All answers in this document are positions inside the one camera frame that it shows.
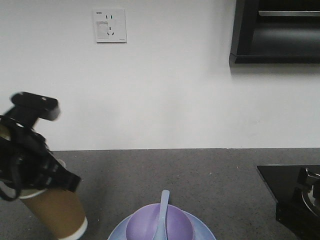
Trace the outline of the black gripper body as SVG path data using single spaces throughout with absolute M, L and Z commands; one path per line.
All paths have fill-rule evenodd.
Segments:
M 0 138 L 0 180 L 17 190 L 63 189 L 75 192 L 81 178 L 68 171 L 32 128 L 1 117 L 7 137 Z

